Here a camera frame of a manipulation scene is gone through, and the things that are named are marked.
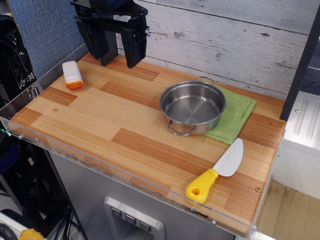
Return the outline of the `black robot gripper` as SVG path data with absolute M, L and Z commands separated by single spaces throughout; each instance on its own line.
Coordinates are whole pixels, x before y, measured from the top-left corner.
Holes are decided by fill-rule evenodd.
M 146 56 L 150 27 L 148 10 L 133 0 L 72 0 L 76 24 L 90 54 L 99 59 L 109 51 L 105 31 L 121 34 L 128 68 Z

